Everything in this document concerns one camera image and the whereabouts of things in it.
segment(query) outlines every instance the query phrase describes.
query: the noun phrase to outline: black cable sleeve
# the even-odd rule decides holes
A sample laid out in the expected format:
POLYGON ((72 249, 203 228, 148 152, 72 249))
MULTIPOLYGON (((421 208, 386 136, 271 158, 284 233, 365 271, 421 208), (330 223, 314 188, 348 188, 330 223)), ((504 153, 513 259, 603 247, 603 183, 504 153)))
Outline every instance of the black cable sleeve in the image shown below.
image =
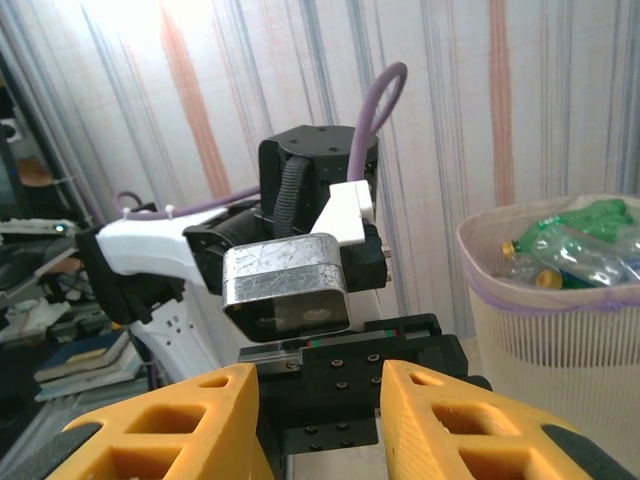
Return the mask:
POLYGON ((303 157, 291 157, 284 165, 280 190, 273 209, 273 234, 275 238, 293 236, 293 224, 302 193, 302 186, 311 160, 303 157))

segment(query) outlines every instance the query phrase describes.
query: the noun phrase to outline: green plastic bottle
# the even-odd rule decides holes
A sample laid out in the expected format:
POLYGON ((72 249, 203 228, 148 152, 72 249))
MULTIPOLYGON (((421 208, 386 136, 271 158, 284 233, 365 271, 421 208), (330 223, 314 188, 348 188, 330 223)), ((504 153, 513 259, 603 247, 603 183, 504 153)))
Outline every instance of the green plastic bottle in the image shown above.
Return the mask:
POLYGON ((580 210, 560 212, 534 223, 519 239, 503 243, 502 252, 507 258, 511 258, 514 253, 530 253, 531 244, 538 234, 550 225, 566 225, 599 240, 613 243, 618 229, 632 223, 633 217, 627 213, 624 200, 597 200, 580 210))

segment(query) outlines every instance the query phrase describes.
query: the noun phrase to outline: wire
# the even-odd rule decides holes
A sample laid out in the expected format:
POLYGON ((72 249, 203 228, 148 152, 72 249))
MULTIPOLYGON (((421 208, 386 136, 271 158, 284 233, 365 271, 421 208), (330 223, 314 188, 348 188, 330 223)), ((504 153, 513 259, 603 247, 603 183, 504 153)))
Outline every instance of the wire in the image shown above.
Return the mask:
MULTIPOLYGON (((199 205, 193 205, 191 207, 176 209, 171 213, 171 215, 169 214, 169 212, 131 212, 126 214, 126 218, 128 220, 148 221, 148 220, 166 220, 168 218, 185 217, 187 215, 194 215, 196 213, 206 212, 207 210, 211 210, 212 208, 221 207, 223 205, 228 205, 230 203, 243 200, 259 192, 260 192, 260 187, 256 185, 254 187, 247 188, 245 190, 241 190, 236 193, 232 193, 231 195, 227 195, 226 197, 217 198, 215 200, 211 200, 206 203, 201 203, 199 205)), ((133 192, 120 192, 118 195, 114 197, 113 200, 118 211, 123 215, 125 215, 125 211, 120 205, 120 198, 122 198, 120 195, 122 195, 123 193, 133 193, 133 192)))
POLYGON ((369 143, 370 135, 377 133, 391 115, 407 82, 407 73, 407 66, 404 63, 394 63, 385 68, 369 87, 367 96, 358 114, 356 130, 353 133, 353 140, 351 141, 347 182, 364 179, 367 144, 369 143), (382 94, 395 78, 397 78, 398 81, 393 87, 391 97, 382 109, 382 112, 380 112, 380 115, 376 117, 376 108, 382 98, 382 94))
POLYGON ((115 197, 113 197, 113 201, 116 202, 116 205, 119 206, 120 200, 122 200, 123 198, 131 198, 133 201, 137 203, 136 207, 142 206, 142 199, 140 198, 140 196, 137 193, 132 192, 130 190, 123 190, 122 192, 118 193, 115 197))
POLYGON ((149 347, 147 347, 142 340, 133 334, 129 325, 125 325, 124 328, 129 336, 129 340, 131 341, 133 348, 136 349, 136 352, 138 352, 138 355, 140 355, 140 358, 142 359, 142 363, 147 373, 147 388, 149 391, 155 390, 158 388, 158 379, 156 377, 155 369, 153 368, 155 366, 155 357, 153 353, 151 353, 151 350, 149 350, 149 347))
POLYGON ((82 289, 82 288, 78 288, 78 286, 77 286, 77 285, 78 285, 78 282, 75 282, 75 283, 67 283, 67 282, 63 282, 63 281, 62 281, 61 279, 59 279, 59 278, 57 279, 57 281, 58 281, 58 283, 59 283, 59 284, 64 285, 65 287, 69 287, 69 289, 70 289, 70 290, 75 290, 76 292, 80 292, 80 293, 82 293, 83 295, 86 295, 86 296, 92 296, 92 295, 94 295, 94 293, 93 293, 93 292, 90 292, 90 291, 84 290, 84 289, 82 289))

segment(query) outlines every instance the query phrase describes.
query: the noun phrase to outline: black cable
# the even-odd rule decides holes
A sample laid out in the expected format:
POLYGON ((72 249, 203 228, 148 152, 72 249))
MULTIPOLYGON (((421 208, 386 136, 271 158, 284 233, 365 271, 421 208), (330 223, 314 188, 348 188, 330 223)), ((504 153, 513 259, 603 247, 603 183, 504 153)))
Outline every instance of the black cable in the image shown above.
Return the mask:
POLYGON ((149 350, 149 347, 147 347, 142 340, 140 340, 138 337, 136 337, 133 334, 129 326, 125 325, 124 328, 127 331, 127 335, 129 335, 129 340, 131 340, 131 344, 133 345, 133 348, 136 349, 136 352, 138 352, 138 355, 140 355, 140 358, 142 359, 142 362, 144 364, 144 368, 147 373, 147 388, 149 391, 155 390, 156 389, 155 385, 158 384, 158 381, 156 378, 154 382, 154 378, 153 378, 154 373, 153 373, 153 368, 151 368, 151 362, 153 361, 153 357, 151 355, 151 350, 149 350))
POLYGON ((284 164, 280 189, 273 208, 273 234, 275 238, 286 238, 293 235, 300 194, 311 160, 304 157, 291 157, 284 164))

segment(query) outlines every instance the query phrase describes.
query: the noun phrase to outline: yellow bottle cap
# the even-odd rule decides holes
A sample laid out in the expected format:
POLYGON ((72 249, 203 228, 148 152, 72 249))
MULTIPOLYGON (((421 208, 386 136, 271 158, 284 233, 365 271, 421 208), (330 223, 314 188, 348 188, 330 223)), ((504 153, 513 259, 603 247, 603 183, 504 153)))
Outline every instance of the yellow bottle cap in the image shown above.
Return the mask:
POLYGON ((562 275, 555 270, 543 270, 536 278, 536 285, 560 290, 562 288, 562 275))
POLYGON ((516 248, 513 246, 513 242, 504 242, 502 244, 502 253, 507 257, 507 260, 511 260, 511 257, 516 254, 516 248))

